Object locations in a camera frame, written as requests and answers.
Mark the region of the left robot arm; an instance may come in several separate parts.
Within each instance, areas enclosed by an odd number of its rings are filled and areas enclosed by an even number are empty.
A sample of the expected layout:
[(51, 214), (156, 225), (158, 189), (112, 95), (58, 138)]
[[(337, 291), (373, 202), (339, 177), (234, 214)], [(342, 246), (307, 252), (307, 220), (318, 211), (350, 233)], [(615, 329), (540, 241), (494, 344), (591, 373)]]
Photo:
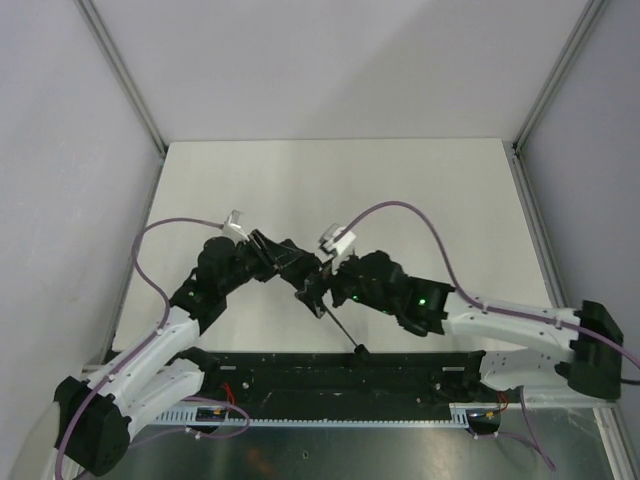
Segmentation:
[(161, 296), (164, 311), (147, 333), (86, 379), (69, 376), (56, 388), (54, 478), (63, 478), (67, 460), (95, 476), (108, 473), (158, 414), (200, 391), (205, 371), (180, 355), (222, 315), (229, 294), (275, 276), (301, 288), (316, 267), (316, 257), (293, 241), (274, 242), (258, 230), (207, 240), (183, 284)]

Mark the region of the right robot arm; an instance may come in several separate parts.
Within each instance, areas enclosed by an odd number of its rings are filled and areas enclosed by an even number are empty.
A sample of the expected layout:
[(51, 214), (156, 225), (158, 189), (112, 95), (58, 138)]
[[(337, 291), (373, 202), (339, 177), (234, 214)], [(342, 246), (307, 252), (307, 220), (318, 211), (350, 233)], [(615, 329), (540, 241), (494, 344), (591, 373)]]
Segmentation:
[(550, 384), (562, 378), (572, 390), (603, 400), (621, 396), (623, 334), (606, 307), (583, 301), (578, 309), (536, 308), (471, 296), (448, 283), (406, 274), (388, 254), (350, 255), (339, 267), (315, 256), (291, 279), (296, 298), (317, 317), (351, 300), (393, 316), (411, 334), (480, 336), (517, 346), (525, 360), (483, 358), (481, 381), (496, 390)]

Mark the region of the black folding umbrella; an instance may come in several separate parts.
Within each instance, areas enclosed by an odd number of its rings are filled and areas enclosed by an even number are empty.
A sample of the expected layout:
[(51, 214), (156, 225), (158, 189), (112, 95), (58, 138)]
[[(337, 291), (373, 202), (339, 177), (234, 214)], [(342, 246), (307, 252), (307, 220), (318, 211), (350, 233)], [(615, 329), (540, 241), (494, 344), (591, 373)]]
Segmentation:
[[(300, 250), (300, 258), (293, 264), (281, 270), (278, 275), (282, 280), (290, 284), (295, 292), (302, 286), (303, 280), (312, 273), (321, 272), (321, 267), (324, 263), (315, 255), (305, 250), (300, 249), (292, 240), (286, 239), (280, 242), (287, 246), (295, 246)], [(347, 331), (343, 323), (337, 318), (335, 313), (326, 305), (328, 315), (334, 324), (342, 331), (347, 339), (353, 345), (352, 358), (347, 361), (350, 366), (363, 366), (370, 361), (371, 353), (367, 347), (362, 343), (357, 343), (353, 336)]]

